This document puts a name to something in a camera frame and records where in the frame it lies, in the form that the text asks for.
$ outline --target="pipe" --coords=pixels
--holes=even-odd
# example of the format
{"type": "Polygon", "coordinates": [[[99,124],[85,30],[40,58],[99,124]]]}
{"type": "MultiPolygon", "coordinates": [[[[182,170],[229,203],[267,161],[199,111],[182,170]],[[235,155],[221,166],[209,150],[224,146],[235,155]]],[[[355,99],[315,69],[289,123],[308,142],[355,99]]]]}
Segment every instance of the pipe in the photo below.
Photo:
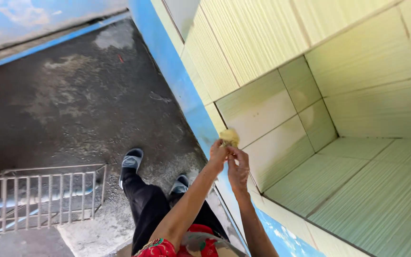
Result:
{"type": "MultiPolygon", "coordinates": [[[[97,189],[99,187],[99,185],[100,185],[99,182],[96,183],[94,189],[97,189]]],[[[81,189],[75,189],[75,190],[72,190],[71,197],[72,196],[88,195],[91,192],[93,192],[93,186],[86,187],[84,191],[82,191],[81,189]]],[[[64,191],[63,192],[63,198],[70,197],[69,193],[70,193],[70,191],[64,191]]],[[[57,190],[57,191],[54,192],[54,194],[52,194],[52,201],[58,200],[58,199],[60,199],[60,197],[61,197],[60,190],[57,190]]],[[[48,194],[41,197],[41,202],[42,203],[46,203],[48,201],[50,201],[48,194]]],[[[29,198],[29,203],[38,203],[38,202],[39,202],[39,197],[37,197],[36,195],[33,195],[29,198]]],[[[14,195],[9,195],[6,198],[6,205],[5,206],[6,207],[14,207],[15,205],[20,206],[20,205],[26,205],[26,204],[28,204],[28,198],[26,198],[26,197],[21,198],[21,199],[18,200],[18,203],[15,204],[15,196],[14,195]]],[[[3,199],[0,198],[0,208],[2,208],[3,206],[4,206],[3,199]]]]}
{"type": "MultiPolygon", "coordinates": [[[[39,209],[36,209],[36,210],[30,212],[30,215],[34,215],[34,214],[36,214],[37,212],[39,212],[39,209]]],[[[24,219],[26,219],[26,217],[21,217],[20,219],[18,219],[18,222],[20,222],[20,221],[22,221],[22,220],[24,220],[24,219]]],[[[7,229],[7,228],[9,228],[9,227],[12,227],[13,225],[15,225],[15,221],[10,222],[9,224],[7,224],[5,228],[7,229]]]]}

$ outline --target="black pants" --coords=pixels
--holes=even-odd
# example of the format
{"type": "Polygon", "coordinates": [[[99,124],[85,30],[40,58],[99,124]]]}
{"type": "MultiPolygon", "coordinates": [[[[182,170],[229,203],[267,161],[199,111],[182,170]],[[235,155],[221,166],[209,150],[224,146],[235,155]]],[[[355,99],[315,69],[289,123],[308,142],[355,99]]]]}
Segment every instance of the black pants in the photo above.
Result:
{"type": "MultiPolygon", "coordinates": [[[[147,185],[135,172],[127,172],[123,177],[123,190],[129,200],[132,216],[136,225],[132,239],[132,253],[136,254],[152,236],[158,224],[170,211],[169,201],[161,188],[147,185]]],[[[183,194],[171,195],[170,201],[176,201],[183,194]]],[[[218,237],[229,241],[220,221],[204,201],[193,224],[210,227],[218,237]]]]}

